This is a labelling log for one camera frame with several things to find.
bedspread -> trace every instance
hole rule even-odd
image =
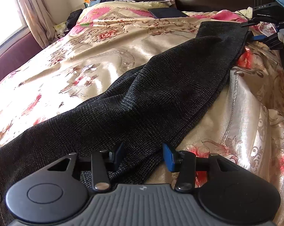
[[[194,38],[202,21],[213,20],[148,16],[118,7],[90,9],[67,36],[3,79],[0,147],[101,94],[124,72]],[[282,199],[274,222],[284,225],[284,71],[278,52],[248,44],[229,84],[177,150],[198,157],[218,153],[274,184]],[[147,182],[174,184],[176,178],[161,164]],[[198,172],[196,186],[205,182],[206,173]]]

purple sofa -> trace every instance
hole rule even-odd
[[[19,39],[0,56],[0,81],[41,50],[31,32]]]

bed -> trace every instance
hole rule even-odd
[[[244,22],[252,14],[248,6],[270,0],[144,1],[115,0],[86,8],[67,36],[0,82],[0,148],[24,130],[103,93],[153,55],[194,38],[201,22]],[[189,17],[154,19],[148,12],[175,3]],[[239,12],[214,11],[218,8]],[[275,32],[271,24],[251,30]],[[248,44],[230,71],[229,84],[177,150],[198,157],[218,153],[274,184],[282,198],[274,222],[284,225],[284,71],[279,52],[262,43]],[[146,182],[174,185],[176,178],[161,164]],[[206,174],[197,173],[196,186],[205,182]],[[7,211],[4,200],[0,208]]]

